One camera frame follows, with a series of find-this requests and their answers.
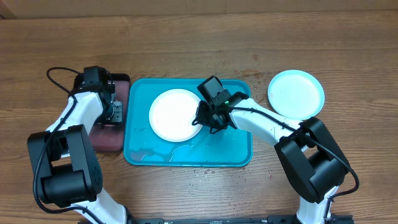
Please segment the white plate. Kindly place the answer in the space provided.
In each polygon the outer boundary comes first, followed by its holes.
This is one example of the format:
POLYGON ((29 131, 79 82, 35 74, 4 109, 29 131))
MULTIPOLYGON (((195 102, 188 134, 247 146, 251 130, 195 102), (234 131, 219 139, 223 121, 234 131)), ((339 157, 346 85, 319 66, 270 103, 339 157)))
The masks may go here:
POLYGON ((193 125, 200 99, 184 89, 161 93, 149 110, 149 123, 158 137, 169 142, 183 142, 196 136, 202 125, 193 125))

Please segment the light blue plate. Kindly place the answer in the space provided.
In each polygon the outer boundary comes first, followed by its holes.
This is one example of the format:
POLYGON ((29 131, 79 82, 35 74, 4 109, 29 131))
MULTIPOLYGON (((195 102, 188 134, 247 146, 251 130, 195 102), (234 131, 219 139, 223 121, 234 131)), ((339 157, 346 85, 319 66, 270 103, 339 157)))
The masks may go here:
POLYGON ((278 73, 270 82, 267 95, 272 108, 290 119, 306 120, 316 116, 325 103, 321 83, 301 70, 278 73))

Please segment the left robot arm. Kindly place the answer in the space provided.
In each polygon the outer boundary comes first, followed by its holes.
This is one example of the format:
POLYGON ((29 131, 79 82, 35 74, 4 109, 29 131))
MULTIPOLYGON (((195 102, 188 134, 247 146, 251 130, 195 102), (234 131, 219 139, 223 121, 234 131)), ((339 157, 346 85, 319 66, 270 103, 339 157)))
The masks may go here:
POLYGON ((124 133, 129 76, 92 66, 77 72, 71 90, 54 84, 67 93, 68 103, 51 126, 27 139, 37 206, 50 214, 75 211, 89 223, 135 223, 128 208, 104 189, 90 141, 96 125, 124 133))

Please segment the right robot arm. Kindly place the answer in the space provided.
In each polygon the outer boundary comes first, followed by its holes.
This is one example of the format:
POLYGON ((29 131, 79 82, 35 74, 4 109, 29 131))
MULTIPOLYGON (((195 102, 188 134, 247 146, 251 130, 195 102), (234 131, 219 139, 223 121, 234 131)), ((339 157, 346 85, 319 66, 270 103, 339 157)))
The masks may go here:
POLYGON ((197 87, 199 102, 193 124, 210 133, 232 127, 272 145, 290 185, 300 196, 293 215, 270 215, 265 223, 353 223, 351 215, 330 212, 338 187, 351 167, 324 123, 314 117, 295 121, 271 112, 240 91, 231 94, 216 76, 197 87))

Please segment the black water tray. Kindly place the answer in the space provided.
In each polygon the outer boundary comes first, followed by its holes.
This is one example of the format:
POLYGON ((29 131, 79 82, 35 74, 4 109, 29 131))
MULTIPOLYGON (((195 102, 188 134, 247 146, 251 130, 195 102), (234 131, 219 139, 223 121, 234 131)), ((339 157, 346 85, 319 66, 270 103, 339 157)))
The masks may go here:
POLYGON ((84 125, 97 152, 120 151, 124 144, 130 78, 122 73, 109 73, 102 68, 85 70, 75 79, 72 93, 77 99, 70 116, 74 124, 84 125), (107 123, 105 110, 114 101, 123 103, 123 121, 107 123))

